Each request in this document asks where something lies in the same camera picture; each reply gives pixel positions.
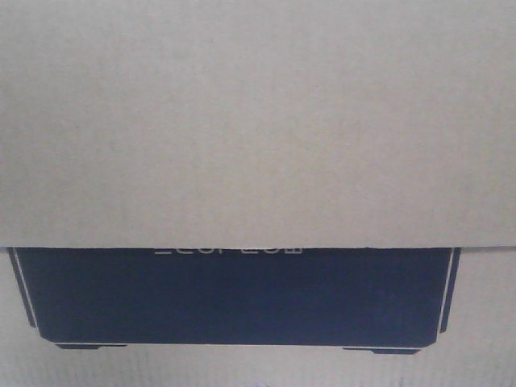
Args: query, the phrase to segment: cardboard box lid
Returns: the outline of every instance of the cardboard box lid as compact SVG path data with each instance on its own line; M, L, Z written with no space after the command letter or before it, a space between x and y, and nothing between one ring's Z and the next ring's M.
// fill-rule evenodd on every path
M510 5L8 0L0 244L514 244Z

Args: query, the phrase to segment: printed graphic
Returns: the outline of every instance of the printed graphic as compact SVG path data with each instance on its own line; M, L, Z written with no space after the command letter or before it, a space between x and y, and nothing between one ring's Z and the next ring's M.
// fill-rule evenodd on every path
M62 348L129 343L415 353L446 330L458 248L12 248L30 324Z

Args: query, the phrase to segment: white outline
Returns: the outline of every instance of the white outline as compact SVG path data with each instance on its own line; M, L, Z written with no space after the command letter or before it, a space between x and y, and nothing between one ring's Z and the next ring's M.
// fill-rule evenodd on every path
M38 332L40 332L40 326L38 325L38 320L35 317L35 310L34 306L32 305L31 295L29 294L29 289L27 287L27 283L25 282L25 276L23 275L22 265L19 263L18 252L16 251L16 248L13 248L13 252L15 254L16 265L18 266L19 276L22 280L23 290L25 291L25 296L27 297L27 303L29 304L29 310L31 311L35 328L38 330Z
M407 349L407 350L415 350L415 349L423 349L424 347L353 347L353 346L347 346L342 347L344 349Z
M452 273L452 265L453 265L453 256L455 254L455 249L456 248L451 248L451 253L450 253L450 257L449 257L449 261L448 261L448 271L447 271L447 275L446 275L446 282L444 284L444 291L443 291L443 302L441 304L441 310L440 310L440 313L439 313L439 324L437 326L437 331L435 332L435 342L437 342L437 339L439 337L439 332L441 330L441 326L442 326L442 323L443 323L443 316L444 316L444 307L446 305L446 300L447 300L447 293L448 293L448 286L449 286L449 282L450 282L450 276L451 276L451 273ZM36 328L38 329L38 331L40 331L39 327L38 327L38 323L35 319L35 312L34 312L34 308L32 306L32 303L31 303L31 297L28 293L28 289L27 289L27 285L25 283L25 278L23 277L23 272L22 272L22 267L19 263L19 259L18 259L18 253L16 252L16 249L14 248L13 251L15 252L15 259L16 259L16 264L18 265L18 268L19 268L19 271L20 271L20 276L22 278L22 283L23 283L23 288L25 289L25 293L27 295L27 301L29 303L29 307L30 307L30 310L31 310L31 313L32 313L32 317L34 318L34 324L36 326ZM172 254L171 251L168 251L168 252L156 252L154 251L154 254ZM72 344L72 345L119 345L119 346L122 346L122 345L127 345L127 343L74 343L74 342L59 342L59 343L55 343L53 342L54 344ZM332 346L332 347L342 347L344 349L364 349L364 350L368 350L368 349L385 349L385 350L421 350L423 349L424 347L357 347L357 346L341 346L341 345L335 345L335 346Z
M116 345L116 346L122 346L122 345L127 345L127 343L65 343L65 342L62 342L62 343L55 343L55 342L52 342L53 344L56 344L56 345L61 345L61 344L73 344L73 345Z
M453 265L453 256L455 254L455 248L451 249L450 253L450 261L448 262L448 274L446 276L446 282L444 284L444 292L443 292L443 304L441 305L441 311L439 313L439 324L437 326L437 336L435 338L435 341L437 341L437 338L439 337L439 333L441 332L441 326L443 325L443 317L444 317L444 308L446 306L446 299L448 296L448 286L450 285L450 275L452 273L452 265Z

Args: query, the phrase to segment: dark navy printed panel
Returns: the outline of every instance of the dark navy printed panel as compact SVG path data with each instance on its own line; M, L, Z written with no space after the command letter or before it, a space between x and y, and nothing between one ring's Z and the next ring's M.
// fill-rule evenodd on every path
M16 252L56 343L425 347L451 262L449 248Z

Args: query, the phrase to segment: beige cardboard surface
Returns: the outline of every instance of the beige cardboard surface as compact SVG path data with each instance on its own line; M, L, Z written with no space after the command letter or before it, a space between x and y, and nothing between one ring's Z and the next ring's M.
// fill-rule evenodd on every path
M1 5L0 245L516 240L516 6Z
M447 331L416 355L340 347L139 345L60 350L31 328L0 252L6 387L515 387L516 248L463 249Z

